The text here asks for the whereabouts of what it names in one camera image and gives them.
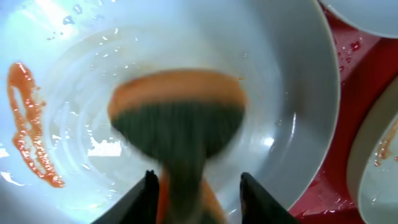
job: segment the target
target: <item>water droplet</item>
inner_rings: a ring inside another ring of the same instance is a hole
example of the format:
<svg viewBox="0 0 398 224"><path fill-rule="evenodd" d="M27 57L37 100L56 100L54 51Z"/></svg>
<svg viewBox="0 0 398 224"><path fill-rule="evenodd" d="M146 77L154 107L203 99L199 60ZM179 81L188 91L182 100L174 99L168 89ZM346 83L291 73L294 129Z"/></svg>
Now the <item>water droplet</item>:
<svg viewBox="0 0 398 224"><path fill-rule="evenodd" d="M93 19L105 19L105 17L103 15L98 14L94 16Z"/></svg>
<svg viewBox="0 0 398 224"><path fill-rule="evenodd" d="M83 13L83 10L81 10L81 6L79 5L79 4L76 4L74 7L73 7L73 10L76 12L76 14L78 14L78 15L80 15L80 14L82 14Z"/></svg>
<svg viewBox="0 0 398 224"><path fill-rule="evenodd" d="M75 21L73 21L72 16L67 16L67 17L63 18L62 23L63 23L63 25L75 24Z"/></svg>
<svg viewBox="0 0 398 224"><path fill-rule="evenodd" d="M282 125L282 120L278 120L274 123L276 126L281 126Z"/></svg>
<svg viewBox="0 0 398 224"><path fill-rule="evenodd" d="M349 45L351 47L352 51L357 51L361 48L361 43L359 43L359 41L356 41L352 44Z"/></svg>
<svg viewBox="0 0 398 224"><path fill-rule="evenodd" d="M84 168L86 168L86 169L90 170L90 168L88 167L88 165L87 165L87 164L82 164L81 166L83 166Z"/></svg>

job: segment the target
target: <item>dish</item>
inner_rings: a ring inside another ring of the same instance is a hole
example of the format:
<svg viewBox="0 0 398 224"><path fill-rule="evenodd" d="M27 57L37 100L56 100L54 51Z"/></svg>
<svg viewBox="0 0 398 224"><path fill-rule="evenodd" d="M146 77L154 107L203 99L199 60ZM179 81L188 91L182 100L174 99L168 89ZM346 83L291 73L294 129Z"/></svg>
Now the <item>dish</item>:
<svg viewBox="0 0 398 224"><path fill-rule="evenodd" d="M398 215L398 78L363 121L351 148L347 185L366 223L396 223Z"/></svg>
<svg viewBox="0 0 398 224"><path fill-rule="evenodd" d="M398 1L320 1L334 15L361 31L380 37L398 38Z"/></svg>
<svg viewBox="0 0 398 224"><path fill-rule="evenodd" d="M0 8L0 84L5 89L15 62L32 70L47 103L43 141L65 182L53 188L23 162L11 142L7 93L0 92L5 223L92 222L146 170L157 170L111 131L106 107L120 83L161 69L208 68L241 78L249 97L243 128L205 171L233 222L242 172L289 208L325 157L340 82L316 1L36 0L1 1Z"/></svg>

